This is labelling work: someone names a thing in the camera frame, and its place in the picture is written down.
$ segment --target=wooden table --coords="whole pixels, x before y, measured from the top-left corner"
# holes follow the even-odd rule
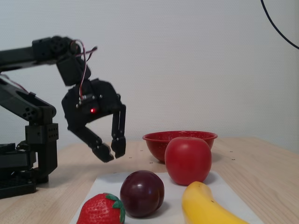
[[[299,224],[299,155],[256,138],[217,139],[212,152],[212,170],[265,224]],[[84,144],[69,146],[49,183],[0,200],[0,223],[68,224],[97,176],[140,169],[166,172],[144,141],[129,142],[126,155],[107,164]]]

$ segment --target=plum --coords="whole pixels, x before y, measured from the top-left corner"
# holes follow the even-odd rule
[[[164,184],[153,172],[140,170],[126,178],[121,186],[120,195],[130,216],[147,217],[161,207],[164,200]]]

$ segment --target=fake fruit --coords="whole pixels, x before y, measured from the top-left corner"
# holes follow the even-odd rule
[[[130,174],[121,186],[121,201],[132,217],[146,217],[159,209],[164,200],[164,184],[153,172]]]
[[[179,185],[203,182],[212,166],[211,149],[199,138],[174,138],[166,148],[165,164],[169,176]]]
[[[104,193],[83,205],[77,224],[124,224],[125,209],[118,197]]]
[[[221,207],[211,189],[201,182],[193,182],[182,197],[186,224],[249,224]]]

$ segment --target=red apple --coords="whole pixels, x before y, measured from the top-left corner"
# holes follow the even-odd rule
[[[179,185],[203,182],[212,165],[211,149],[199,138],[174,138],[166,148],[165,164],[169,176]]]
[[[132,217],[146,217],[159,209],[164,200],[164,184],[153,172],[130,174],[121,186],[121,201]]]

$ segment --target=yellow banana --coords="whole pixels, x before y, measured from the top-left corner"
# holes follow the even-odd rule
[[[249,224],[219,205],[211,189],[201,182],[193,182],[182,197],[186,224]]]

